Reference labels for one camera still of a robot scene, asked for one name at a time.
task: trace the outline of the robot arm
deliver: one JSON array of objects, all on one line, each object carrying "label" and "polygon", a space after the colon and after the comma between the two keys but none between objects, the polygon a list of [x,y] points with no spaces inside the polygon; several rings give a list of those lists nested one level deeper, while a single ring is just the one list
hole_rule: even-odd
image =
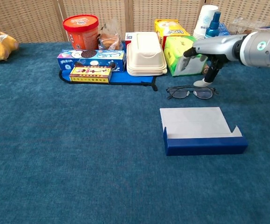
[{"label": "robot arm", "polygon": [[246,66],[270,67],[270,27],[260,29],[265,32],[218,36],[194,42],[192,48],[184,52],[183,61],[188,63],[192,56],[198,54],[206,55],[211,60],[205,78],[195,82],[194,85],[198,87],[210,85],[223,65],[230,61],[240,61]]}]

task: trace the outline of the beige backdrop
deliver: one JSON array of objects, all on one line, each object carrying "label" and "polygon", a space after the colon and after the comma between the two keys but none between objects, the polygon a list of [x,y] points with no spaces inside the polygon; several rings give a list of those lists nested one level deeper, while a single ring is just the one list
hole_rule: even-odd
[{"label": "beige backdrop", "polygon": [[63,19],[94,14],[99,28],[117,18],[122,38],[128,31],[152,31],[156,18],[179,19],[192,34],[204,4],[219,6],[227,25],[238,16],[270,25],[270,0],[0,0],[0,29],[19,42],[62,42]]}]

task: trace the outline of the red lid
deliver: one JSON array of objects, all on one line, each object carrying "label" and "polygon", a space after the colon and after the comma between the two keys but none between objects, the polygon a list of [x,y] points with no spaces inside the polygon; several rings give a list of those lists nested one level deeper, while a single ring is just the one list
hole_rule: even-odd
[{"label": "red lid", "polygon": [[99,19],[95,15],[75,15],[66,18],[63,25],[66,31],[85,32],[96,28],[99,25]]}]

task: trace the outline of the plastic bag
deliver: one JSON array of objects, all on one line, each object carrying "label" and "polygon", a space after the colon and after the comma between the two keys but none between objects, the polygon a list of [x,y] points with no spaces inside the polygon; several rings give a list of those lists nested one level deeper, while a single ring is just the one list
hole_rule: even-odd
[{"label": "plastic bag", "polygon": [[100,50],[122,50],[120,28],[116,18],[105,23],[99,35]]}]

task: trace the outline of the green box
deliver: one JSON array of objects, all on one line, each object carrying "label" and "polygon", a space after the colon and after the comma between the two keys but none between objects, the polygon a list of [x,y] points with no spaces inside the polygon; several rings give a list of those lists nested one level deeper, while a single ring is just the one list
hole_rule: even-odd
[{"label": "green box", "polygon": [[190,49],[196,41],[194,36],[168,36],[165,43],[164,55],[172,76],[200,75],[207,61],[205,55],[190,58],[185,66],[183,53]]}]

